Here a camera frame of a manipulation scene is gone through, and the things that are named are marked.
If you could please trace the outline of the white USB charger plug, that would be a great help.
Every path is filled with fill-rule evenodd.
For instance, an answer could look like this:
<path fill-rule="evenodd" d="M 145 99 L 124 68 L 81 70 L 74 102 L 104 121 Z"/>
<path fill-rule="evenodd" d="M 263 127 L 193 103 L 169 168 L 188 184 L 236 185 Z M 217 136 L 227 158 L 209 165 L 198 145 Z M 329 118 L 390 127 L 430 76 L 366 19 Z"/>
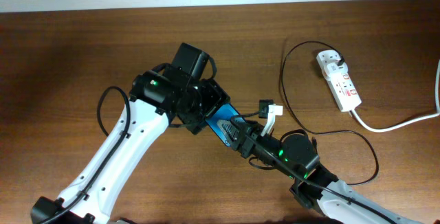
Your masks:
<path fill-rule="evenodd" d="M 332 79 L 336 76 L 341 76 L 348 72 L 348 66 L 346 63 L 338 66 L 337 63 L 329 63 L 324 66 L 325 78 L 327 80 Z"/>

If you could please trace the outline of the white power strip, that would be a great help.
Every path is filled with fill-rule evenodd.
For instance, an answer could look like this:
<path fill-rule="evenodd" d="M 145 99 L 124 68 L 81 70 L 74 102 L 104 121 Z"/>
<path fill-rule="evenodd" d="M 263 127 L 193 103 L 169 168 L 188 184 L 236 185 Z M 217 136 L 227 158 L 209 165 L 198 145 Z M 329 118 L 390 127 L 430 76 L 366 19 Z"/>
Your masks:
<path fill-rule="evenodd" d="M 322 75 L 327 81 L 339 110 L 341 112 L 349 112 L 358 107 L 362 101 L 348 72 L 329 80 L 325 78 L 324 66 L 329 63 L 340 63 L 342 58 L 339 53 L 331 49 L 321 51 L 318 53 L 316 60 L 318 61 Z"/>

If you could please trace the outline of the blue Galaxy smartphone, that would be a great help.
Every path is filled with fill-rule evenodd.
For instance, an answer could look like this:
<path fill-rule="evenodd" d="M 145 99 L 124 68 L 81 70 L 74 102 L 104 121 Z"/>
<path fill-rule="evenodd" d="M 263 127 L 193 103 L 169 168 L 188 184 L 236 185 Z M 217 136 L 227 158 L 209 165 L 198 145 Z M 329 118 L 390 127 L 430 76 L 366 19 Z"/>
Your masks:
<path fill-rule="evenodd" d="M 242 117 L 236 117 L 231 123 L 231 118 L 236 115 L 239 115 L 237 110 L 231 104 L 225 104 L 210 119 L 206 120 L 217 137 L 232 150 L 237 150 L 239 147 L 239 129 L 235 124 L 245 123 Z"/>

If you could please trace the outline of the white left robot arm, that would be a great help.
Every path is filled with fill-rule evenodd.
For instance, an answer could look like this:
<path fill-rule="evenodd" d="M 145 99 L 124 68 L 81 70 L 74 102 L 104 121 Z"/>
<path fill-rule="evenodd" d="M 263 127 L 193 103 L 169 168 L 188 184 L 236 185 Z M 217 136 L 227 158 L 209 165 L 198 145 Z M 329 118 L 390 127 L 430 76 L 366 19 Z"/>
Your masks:
<path fill-rule="evenodd" d="M 229 96 L 201 76 L 213 58 L 182 43 L 171 63 L 135 77 L 124 109 L 85 169 L 55 200 L 40 197 L 33 223 L 108 223 L 116 199 L 151 144 L 168 128 L 198 134 Z"/>

